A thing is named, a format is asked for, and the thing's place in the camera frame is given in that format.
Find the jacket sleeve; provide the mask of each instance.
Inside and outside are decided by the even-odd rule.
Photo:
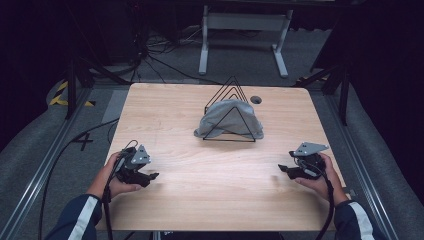
[[[97,239],[95,226],[102,218],[101,205],[100,199],[89,194],[72,199],[45,240]]]
[[[386,239],[364,208],[355,201],[345,201],[336,206],[334,225],[338,240]]]

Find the folded cloth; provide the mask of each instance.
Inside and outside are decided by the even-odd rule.
[[[207,135],[208,138],[214,138],[224,132],[246,138],[252,138],[252,135],[255,139],[264,137],[262,124],[256,118],[253,107],[238,99],[226,99],[212,104],[200,120],[194,136],[203,138]]]

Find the wire holder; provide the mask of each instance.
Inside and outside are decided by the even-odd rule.
[[[212,106],[212,104],[222,101],[225,99],[238,99],[243,102],[248,103],[246,96],[244,95],[243,90],[241,89],[241,86],[239,82],[237,81],[237,78],[235,76],[230,77],[218,90],[218,92],[209,100],[209,102],[205,106],[204,114],[206,114],[208,108]],[[243,124],[246,126],[246,129],[248,130],[251,138],[249,139],[246,137],[246,135],[237,134],[233,132],[224,132],[223,134],[231,134],[231,135],[238,135],[242,136],[241,139],[219,139],[219,138],[211,138],[208,137],[210,133],[215,130],[217,127],[219,127],[220,123],[228,117],[228,115],[232,112],[236,111],[238,113],[238,116],[243,121]],[[237,107],[231,108],[222,118],[218,121],[218,123],[203,137],[203,140],[210,140],[210,141],[231,141],[231,142],[256,142],[256,138],[254,137],[252,131],[250,130],[248,124],[246,123],[246,120],[243,117],[243,114],[240,112],[240,110]]]
[[[205,106],[204,114],[206,114],[206,111],[210,106],[212,106],[212,104],[224,99],[238,99],[247,103],[247,98],[235,76],[228,78],[218,92],[216,92],[211,100],[209,100]]]

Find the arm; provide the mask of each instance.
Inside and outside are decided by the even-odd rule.
[[[334,225],[337,229],[338,239],[386,239],[376,224],[369,219],[363,207],[359,203],[349,200],[346,196],[330,157],[322,153],[320,155],[325,161],[325,172],[328,180],[330,180],[334,188],[333,196],[336,209]],[[328,189],[323,177],[317,180],[296,178],[295,181],[315,190],[322,198],[328,201]]]
[[[53,239],[96,239],[95,226],[102,218],[102,196],[105,185],[113,170],[119,153],[114,153],[106,165],[100,169],[86,194],[71,200],[63,209],[59,220],[46,240]],[[125,184],[116,177],[109,184],[111,198],[120,193],[141,189],[138,184]]]
[[[336,206],[334,225],[340,240],[386,239],[364,208],[355,201],[344,201]]]
[[[95,226],[101,218],[100,199],[90,194],[81,195],[66,205],[45,239],[96,239]]]

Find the wooden tabletop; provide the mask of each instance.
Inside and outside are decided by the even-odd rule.
[[[193,135],[215,85],[133,84],[108,153],[131,140],[152,163],[140,169],[158,178],[138,192],[115,197],[114,230],[308,231],[320,230],[328,202],[290,180],[278,164],[306,142],[329,144],[309,93],[300,88],[247,87],[263,125],[256,142],[205,141]],[[329,150],[323,151],[337,163]],[[105,229],[104,220],[98,224]]]

